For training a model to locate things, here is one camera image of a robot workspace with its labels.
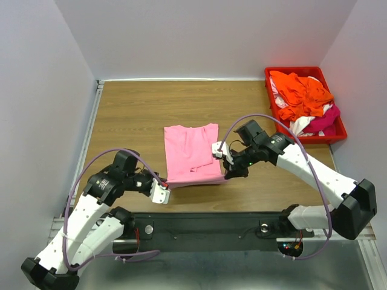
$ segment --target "dark gray table front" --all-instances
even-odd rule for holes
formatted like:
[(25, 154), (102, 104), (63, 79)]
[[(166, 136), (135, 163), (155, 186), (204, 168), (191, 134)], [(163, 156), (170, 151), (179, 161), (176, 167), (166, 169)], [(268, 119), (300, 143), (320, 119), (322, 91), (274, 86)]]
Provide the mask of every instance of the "dark gray table front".
[[(313, 253), (322, 242), (306, 242)], [(373, 289), (356, 241), (331, 241), (315, 258), (260, 251), (161, 253), (148, 262), (91, 262), (77, 290)]]

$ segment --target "purple cloth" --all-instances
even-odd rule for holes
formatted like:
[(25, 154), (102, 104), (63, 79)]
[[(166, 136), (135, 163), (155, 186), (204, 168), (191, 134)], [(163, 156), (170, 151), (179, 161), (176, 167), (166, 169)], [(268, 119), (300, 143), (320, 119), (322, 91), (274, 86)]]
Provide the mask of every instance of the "purple cloth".
[(327, 110), (324, 116), (316, 117), (302, 131), (303, 133), (318, 133), (319, 131), (322, 131), (325, 136), (336, 135), (336, 127), (333, 123), (339, 115), (339, 108), (333, 104), (332, 108)]

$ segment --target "red basket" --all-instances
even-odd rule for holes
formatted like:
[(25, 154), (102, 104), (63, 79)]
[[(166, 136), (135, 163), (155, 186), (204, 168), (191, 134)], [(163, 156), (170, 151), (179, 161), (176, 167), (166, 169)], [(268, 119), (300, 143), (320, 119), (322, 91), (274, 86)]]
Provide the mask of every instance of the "red basket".
[[(324, 75), (322, 74), (321, 69), (318, 66), (300, 66), (300, 67), (288, 67), (288, 68), (266, 68), (265, 69), (265, 76), (266, 76), (266, 88), (268, 92), (268, 98), (270, 100), (270, 109), (272, 109), (273, 116), (275, 119), (280, 120), (282, 124), (289, 127), (290, 122), (284, 121), (279, 118), (278, 110), (280, 108), (276, 105), (274, 100), (274, 93), (272, 91), (272, 86), (270, 85), (269, 77), (270, 77), (270, 71), (280, 71), (284, 74), (290, 74), (290, 73), (296, 73), (299, 77), (308, 77), (312, 76), (318, 79), (323, 87), (329, 92), (328, 85), (324, 79)], [(290, 136), (290, 134), (279, 124), (275, 124), (277, 131), (286, 134)], [(331, 144), (335, 143), (340, 140), (344, 140), (347, 137), (346, 130), (344, 128), (343, 122), (340, 117), (337, 117), (334, 121), (334, 125), (336, 127), (336, 135), (335, 136), (309, 136), (309, 137), (299, 137), (301, 143), (303, 144), (318, 144), (318, 143), (325, 143), (325, 144)]]

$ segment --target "screw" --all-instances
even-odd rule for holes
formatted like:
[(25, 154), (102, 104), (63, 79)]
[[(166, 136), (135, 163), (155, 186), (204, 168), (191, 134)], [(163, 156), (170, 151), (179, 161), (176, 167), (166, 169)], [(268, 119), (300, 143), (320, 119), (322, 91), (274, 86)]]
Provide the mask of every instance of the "screw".
[(152, 227), (151, 225), (147, 225), (147, 226), (145, 227), (145, 233), (146, 233), (146, 234), (151, 234), (151, 233), (153, 233), (153, 227)]
[(264, 233), (264, 234), (267, 233), (268, 229), (269, 229), (269, 227), (267, 224), (261, 224), (261, 232), (262, 233)]

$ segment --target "pile of clothes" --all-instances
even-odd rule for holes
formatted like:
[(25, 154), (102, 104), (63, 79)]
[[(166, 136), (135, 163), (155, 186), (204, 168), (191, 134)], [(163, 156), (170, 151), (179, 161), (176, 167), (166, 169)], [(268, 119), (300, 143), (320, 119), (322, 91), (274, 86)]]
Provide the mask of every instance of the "pile of clothes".
[(270, 84), (279, 117), (290, 121), (297, 136), (336, 135), (335, 119), (340, 115), (333, 96), (314, 77), (299, 77), (279, 71), (270, 72)]

